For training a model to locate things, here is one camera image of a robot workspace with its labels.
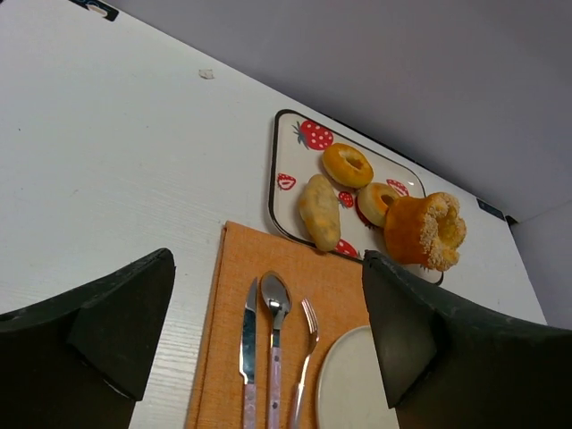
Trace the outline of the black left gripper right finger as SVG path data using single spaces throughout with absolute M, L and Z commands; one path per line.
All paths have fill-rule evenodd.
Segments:
M 568 428 L 571 333 L 480 306 L 367 251 L 385 398 L 403 428 Z

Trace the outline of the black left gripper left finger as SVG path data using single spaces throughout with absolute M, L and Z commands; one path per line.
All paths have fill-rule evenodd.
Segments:
M 172 296 L 160 248 L 102 278 L 1 315 L 3 428 L 127 428 Z

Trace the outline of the large sugar-crusted bundt bread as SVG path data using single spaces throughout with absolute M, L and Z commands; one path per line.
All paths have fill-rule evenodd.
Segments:
M 459 260 L 467 235 L 460 204 L 446 192 L 396 199 L 385 216 L 383 238 L 389 256 L 403 265 L 445 272 Z

